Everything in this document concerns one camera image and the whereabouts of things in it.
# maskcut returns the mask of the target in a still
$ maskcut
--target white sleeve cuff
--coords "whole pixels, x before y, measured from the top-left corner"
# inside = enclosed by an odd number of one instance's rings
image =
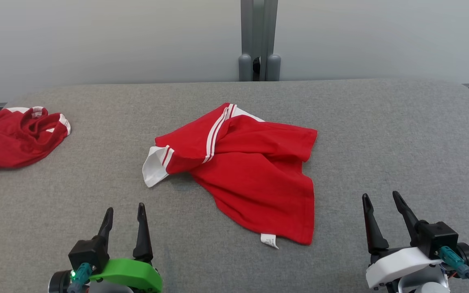
[[[152,187],[168,176],[166,167],[171,160],[174,150],[166,145],[165,148],[152,146],[149,148],[144,165],[142,165],[142,175],[148,187]]]

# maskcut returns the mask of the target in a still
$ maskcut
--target padded table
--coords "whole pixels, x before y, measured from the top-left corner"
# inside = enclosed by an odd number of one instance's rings
[[[188,174],[148,188],[154,138],[224,102],[266,121],[318,130],[303,171],[315,187],[312,245],[262,244]],[[46,292],[68,252],[115,209],[108,252],[130,258],[144,202],[164,293],[370,292],[361,195],[391,247],[410,238],[397,190],[419,219],[469,244],[469,89],[427,79],[78,85],[18,98],[61,112],[72,132],[34,165],[0,171],[0,292]],[[469,293],[469,281],[451,280]]]

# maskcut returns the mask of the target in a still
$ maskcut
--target teal connector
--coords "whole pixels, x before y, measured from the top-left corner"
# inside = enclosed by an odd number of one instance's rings
[[[467,278],[469,267],[464,264],[464,260],[458,256],[454,250],[448,246],[441,247],[441,249],[439,249],[439,258],[452,267],[461,279]]]
[[[68,286],[68,293],[81,293],[82,286],[88,282],[91,274],[92,266],[87,262],[82,263],[75,272],[72,283]]]

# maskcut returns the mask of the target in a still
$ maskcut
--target clothing tag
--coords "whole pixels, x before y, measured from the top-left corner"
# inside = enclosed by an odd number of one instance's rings
[[[267,245],[272,246],[276,249],[279,249],[276,246],[276,235],[262,234],[262,236],[260,237],[260,241],[262,241],[262,243],[264,243],[264,244],[267,244]]]

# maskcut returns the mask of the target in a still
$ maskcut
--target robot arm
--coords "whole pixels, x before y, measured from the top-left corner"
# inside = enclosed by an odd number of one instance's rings
[[[368,286],[389,293],[418,287],[415,292],[449,292],[448,278],[469,279],[469,245],[458,243],[458,234],[440,221],[429,224],[418,220],[401,195],[392,193],[410,234],[410,246],[389,248],[374,218],[370,198],[363,195],[363,212],[370,265],[366,270]]]
[[[151,265],[153,252],[143,203],[138,204],[137,220],[134,259],[110,259],[108,239],[113,225],[113,208],[108,208],[99,233],[89,241],[77,241],[68,254],[73,269],[55,273],[50,279],[48,293],[160,293],[162,278]]]

